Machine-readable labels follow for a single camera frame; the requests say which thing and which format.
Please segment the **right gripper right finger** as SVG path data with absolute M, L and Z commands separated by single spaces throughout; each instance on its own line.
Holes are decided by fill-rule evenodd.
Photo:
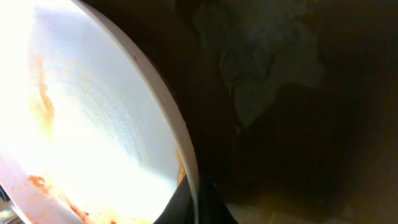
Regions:
M 213 180 L 200 176 L 198 197 L 199 224 L 238 224 L 217 191 Z

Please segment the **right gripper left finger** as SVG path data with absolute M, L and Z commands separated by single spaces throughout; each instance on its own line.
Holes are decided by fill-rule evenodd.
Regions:
M 193 200 L 188 179 L 185 176 L 154 224 L 194 224 L 194 222 Z

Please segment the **white plate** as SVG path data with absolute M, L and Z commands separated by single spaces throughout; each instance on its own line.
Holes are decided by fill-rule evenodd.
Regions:
M 199 175 L 157 69 L 81 1 L 1 2 L 1 186 L 26 223 L 154 223 Z

